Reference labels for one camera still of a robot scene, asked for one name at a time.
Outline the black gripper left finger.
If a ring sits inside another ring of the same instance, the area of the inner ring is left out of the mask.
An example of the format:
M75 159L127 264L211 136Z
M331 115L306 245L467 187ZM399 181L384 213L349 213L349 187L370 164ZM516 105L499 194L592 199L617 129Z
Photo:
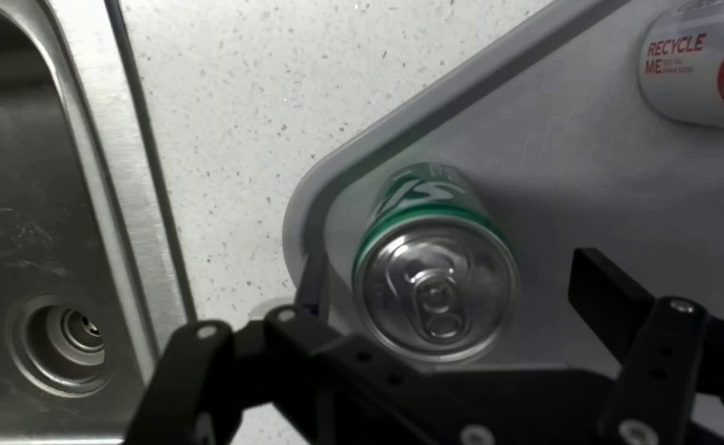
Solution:
M480 403L330 327L323 274L312 256L298 297L241 328L175 328L123 445L233 445L260 405L310 445L501 445Z

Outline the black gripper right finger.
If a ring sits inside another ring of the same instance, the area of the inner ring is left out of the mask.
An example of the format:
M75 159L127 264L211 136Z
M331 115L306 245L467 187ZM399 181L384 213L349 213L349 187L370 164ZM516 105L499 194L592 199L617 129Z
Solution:
M724 318L651 295L595 246L572 256L568 303L620 364L595 423L604 445L724 445L693 421L700 392L724 405Z

